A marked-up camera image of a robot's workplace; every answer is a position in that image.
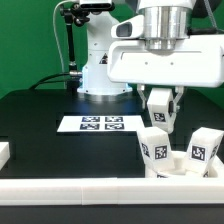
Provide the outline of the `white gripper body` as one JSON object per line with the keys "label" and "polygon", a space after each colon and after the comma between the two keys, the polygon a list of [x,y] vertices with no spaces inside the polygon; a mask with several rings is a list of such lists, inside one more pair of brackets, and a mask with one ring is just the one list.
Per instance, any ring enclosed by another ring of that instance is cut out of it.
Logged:
{"label": "white gripper body", "polygon": [[224,35],[194,35],[173,50],[146,50],[143,40],[114,42],[108,53],[111,81],[185,87],[224,83]]}

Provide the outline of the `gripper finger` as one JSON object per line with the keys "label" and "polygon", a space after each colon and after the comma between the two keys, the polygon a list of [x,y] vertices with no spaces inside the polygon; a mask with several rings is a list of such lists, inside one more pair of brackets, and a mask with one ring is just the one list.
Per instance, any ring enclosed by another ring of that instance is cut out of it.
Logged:
{"label": "gripper finger", "polygon": [[184,87],[183,86],[176,86],[175,87],[175,96],[169,102],[169,114],[174,115],[177,114],[180,110],[179,102],[184,94]]}
{"label": "gripper finger", "polygon": [[147,97],[145,95],[145,85],[144,84],[137,84],[137,92],[142,101],[142,109],[146,109],[147,105]]}

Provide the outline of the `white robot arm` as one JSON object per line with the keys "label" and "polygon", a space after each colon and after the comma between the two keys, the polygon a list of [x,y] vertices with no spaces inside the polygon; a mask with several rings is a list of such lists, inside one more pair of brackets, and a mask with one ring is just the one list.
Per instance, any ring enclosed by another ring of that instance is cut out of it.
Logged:
{"label": "white robot arm", "polygon": [[112,0],[80,0],[95,20],[81,91],[117,95],[130,84],[219,87],[224,84],[224,34],[190,27],[197,0],[137,0],[137,15],[114,24]]}

